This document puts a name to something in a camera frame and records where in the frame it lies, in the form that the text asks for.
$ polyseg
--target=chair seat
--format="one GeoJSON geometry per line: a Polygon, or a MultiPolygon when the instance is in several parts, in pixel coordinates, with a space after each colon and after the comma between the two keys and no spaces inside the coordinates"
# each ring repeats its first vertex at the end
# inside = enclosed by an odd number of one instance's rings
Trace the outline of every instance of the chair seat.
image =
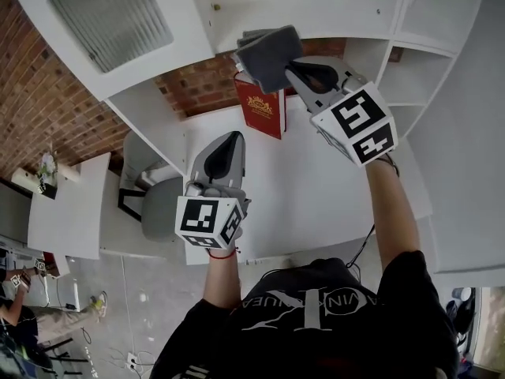
{"type": "Polygon", "coordinates": [[[182,177],[161,181],[147,191],[142,204],[142,232],[147,240],[172,242],[176,239],[175,213],[182,194],[182,177]]]}

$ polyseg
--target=white desk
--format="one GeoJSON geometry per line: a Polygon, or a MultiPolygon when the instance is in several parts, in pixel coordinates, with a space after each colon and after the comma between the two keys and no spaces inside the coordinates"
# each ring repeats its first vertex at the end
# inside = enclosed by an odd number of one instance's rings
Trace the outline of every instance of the white desk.
{"type": "Polygon", "coordinates": [[[78,182],[59,175],[54,200],[39,194],[33,196],[28,247],[51,252],[61,262],[64,256],[99,259],[103,189],[109,159],[110,153],[106,153],[79,164],[78,182]]]}
{"type": "MultiPolygon", "coordinates": [[[[329,146],[309,124],[299,99],[288,99],[288,127],[281,141],[247,127],[231,107],[185,121],[189,170],[196,155],[217,137],[238,130],[245,138],[242,189],[252,200],[242,224],[239,260],[273,257],[348,242],[367,235],[373,223],[365,169],[329,146]]],[[[423,179],[407,141],[393,154],[417,219],[432,214],[423,179]]],[[[187,264],[208,255],[186,245],[187,264]]]]}

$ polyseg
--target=person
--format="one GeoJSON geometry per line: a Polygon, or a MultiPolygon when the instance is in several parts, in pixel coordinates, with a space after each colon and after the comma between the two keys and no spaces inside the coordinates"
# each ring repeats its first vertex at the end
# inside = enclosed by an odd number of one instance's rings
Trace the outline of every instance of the person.
{"type": "Polygon", "coordinates": [[[38,272],[28,270],[0,270],[0,280],[20,275],[26,286],[20,284],[14,300],[0,296],[0,329],[2,327],[16,341],[25,346],[35,347],[38,343],[52,341],[88,324],[103,319],[107,313],[107,294],[102,292],[95,302],[80,312],[67,312],[52,307],[23,306],[28,293],[30,276],[38,272]]]}
{"type": "Polygon", "coordinates": [[[163,348],[158,378],[456,378],[455,332],[390,156],[366,166],[383,276],[342,260],[274,271],[241,300],[235,249],[210,250],[204,296],[163,348]]]}

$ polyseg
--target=red book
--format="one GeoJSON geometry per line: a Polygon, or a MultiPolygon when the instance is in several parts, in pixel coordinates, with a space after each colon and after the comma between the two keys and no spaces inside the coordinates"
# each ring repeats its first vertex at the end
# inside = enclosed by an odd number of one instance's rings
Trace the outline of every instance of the red book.
{"type": "Polygon", "coordinates": [[[281,139],[286,132],[286,94],[284,90],[263,94],[259,85],[245,73],[234,77],[242,105],[245,124],[260,132],[281,139]]]}

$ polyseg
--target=electrical outlet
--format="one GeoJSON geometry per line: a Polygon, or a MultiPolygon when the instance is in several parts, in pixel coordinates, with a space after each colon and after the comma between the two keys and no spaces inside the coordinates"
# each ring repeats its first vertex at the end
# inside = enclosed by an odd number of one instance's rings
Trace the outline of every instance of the electrical outlet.
{"type": "Polygon", "coordinates": [[[132,372],[138,372],[137,369],[137,364],[138,364],[138,359],[137,356],[132,354],[131,352],[128,353],[128,357],[126,357],[126,367],[131,370],[132,372]]]}

